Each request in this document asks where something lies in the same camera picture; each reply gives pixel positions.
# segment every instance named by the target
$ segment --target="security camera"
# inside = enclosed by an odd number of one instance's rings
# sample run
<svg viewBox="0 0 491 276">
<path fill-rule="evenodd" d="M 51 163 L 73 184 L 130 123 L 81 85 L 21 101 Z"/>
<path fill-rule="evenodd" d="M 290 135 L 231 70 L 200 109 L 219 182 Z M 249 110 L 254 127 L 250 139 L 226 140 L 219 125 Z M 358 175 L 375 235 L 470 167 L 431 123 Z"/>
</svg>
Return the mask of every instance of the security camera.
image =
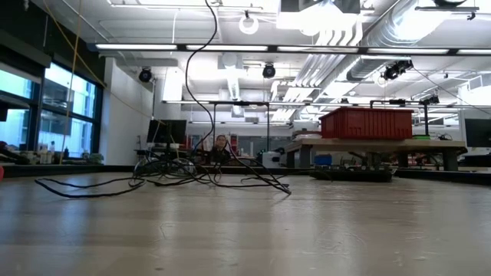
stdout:
<svg viewBox="0 0 491 276">
<path fill-rule="evenodd" d="M 141 82 L 143 83 L 148 83 L 152 80 L 152 68 L 147 67 L 147 68 L 142 68 L 140 72 L 140 76 L 138 78 L 140 79 Z"/>
<path fill-rule="evenodd" d="M 273 63 L 267 63 L 264 66 L 264 70 L 262 71 L 262 76 L 264 78 L 272 78 L 276 75 L 276 69 L 273 66 Z"/>
</svg>

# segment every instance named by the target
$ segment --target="cable on ceiling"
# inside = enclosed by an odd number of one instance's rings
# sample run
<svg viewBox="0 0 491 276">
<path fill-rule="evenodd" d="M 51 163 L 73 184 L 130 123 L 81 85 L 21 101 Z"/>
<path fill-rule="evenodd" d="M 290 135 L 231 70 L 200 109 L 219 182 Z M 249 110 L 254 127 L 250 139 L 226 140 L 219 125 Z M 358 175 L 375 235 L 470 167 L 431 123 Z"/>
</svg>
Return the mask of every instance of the cable on ceiling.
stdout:
<svg viewBox="0 0 491 276">
<path fill-rule="evenodd" d="M 480 111 L 482 111 L 482 112 L 484 112 L 484 113 L 486 113 L 486 114 L 488 114 L 488 115 L 491 115 L 491 113 L 487 112 L 486 110 L 484 110 L 484 109 L 482 109 L 482 108 L 479 108 L 479 107 L 476 107 L 476 106 L 474 106 L 474 105 L 472 105 L 472 104 L 470 104 L 470 103 L 466 102 L 466 101 L 465 101 L 465 100 L 463 100 L 461 97 L 459 97 L 459 96 L 455 95 L 454 93 L 449 92 L 447 89 L 445 89 L 445 88 L 441 87 L 439 84 L 437 84 L 436 82 L 432 81 L 432 80 L 431 80 L 431 79 L 430 79 L 430 78 L 429 78 L 427 75 L 425 75 L 425 74 L 423 74 L 423 73 L 419 72 L 419 71 L 418 71 L 418 69 L 416 69 L 414 66 L 413 66 L 413 69 L 414 69 L 414 70 L 415 70 L 417 73 L 419 73 L 419 74 L 420 74 L 422 77 L 424 77 L 425 79 L 427 79 L 429 82 L 431 82 L 431 83 L 432 83 L 432 84 L 434 84 L 435 86 L 439 87 L 441 90 L 443 90 L 443 91 L 447 92 L 447 93 L 448 93 L 448 94 L 450 94 L 451 96 L 455 97 L 457 100 L 460 100 L 461 102 L 463 102 L 463 103 L 467 104 L 468 106 L 470 106 L 470 107 L 472 107 L 472 108 L 474 108 L 474 109 L 480 110 Z"/>
</svg>

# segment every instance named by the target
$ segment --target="red plastic crate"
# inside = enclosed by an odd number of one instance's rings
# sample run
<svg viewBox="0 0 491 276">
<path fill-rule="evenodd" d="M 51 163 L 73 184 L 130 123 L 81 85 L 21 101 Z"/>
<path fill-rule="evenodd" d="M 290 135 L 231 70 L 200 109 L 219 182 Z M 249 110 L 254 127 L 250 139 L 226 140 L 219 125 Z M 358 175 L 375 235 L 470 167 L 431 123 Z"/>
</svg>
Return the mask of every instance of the red plastic crate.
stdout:
<svg viewBox="0 0 491 276">
<path fill-rule="evenodd" d="M 340 107 L 320 118 L 323 138 L 404 140 L 413 137 L 412 110 Z"/>
</svg>

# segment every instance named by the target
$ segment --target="window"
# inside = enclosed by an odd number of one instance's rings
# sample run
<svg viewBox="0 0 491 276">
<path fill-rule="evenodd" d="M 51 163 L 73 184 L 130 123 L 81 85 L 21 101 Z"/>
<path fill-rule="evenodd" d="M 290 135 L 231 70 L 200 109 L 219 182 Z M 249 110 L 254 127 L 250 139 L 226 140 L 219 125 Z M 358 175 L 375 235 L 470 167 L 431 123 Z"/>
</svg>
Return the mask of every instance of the window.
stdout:
<svg viewBox="0 0 491 276">
<path fill-rule="evenodd" d="M 0 90 L 17 96 L 31 98 L 32 84 L 33 83 L 30 80 L 0 70 Z"/>
<path fill-rule="evenodd" d="M 8 110 L 7 120 L 0 122 L 0 141 L 19 150 L 49 148 L 54 142 L 57 152 L 66 148 L 70 157 L 96 153 L 101 107 L 95 105 L 102 102 L 101 89 L 76 75 L 72 80 L 71 72 L 56 64 L 45 70 L 43 87 L 40 83 L 41 78 L 0 63 L 0 95 L 26 106 L 25 110 Z"/>
<path fill-rule="evenodd" d="M 0 122 L 0 141 L 19 147 L 27 143 L 29 110 L 9 110 L 7 121 Z"/>
<path fill-rule="evenodd" d="M 63 136 L 65 129 L 64 149 Z M 57 152 L 68 149 L 70 157 L 81 157 L 82 153 L 91 152 L 91 137 L 93 124 L 83 120 L 68 118 L 65 115 L 43 110 L 41 112 L 41 129 L 39 131 L 39 146 L 51 145 L 54 142 L 54 150 Z"/>
<path fill-rule="evenodd" d="M 95 85 L 76 75 L 71 80 L 71 72 L 56 64 L 46 69 L 44 77 L 44 104 L 62 109 L 70 107 L 73 113 L 94 118 Z"/>
</svg>

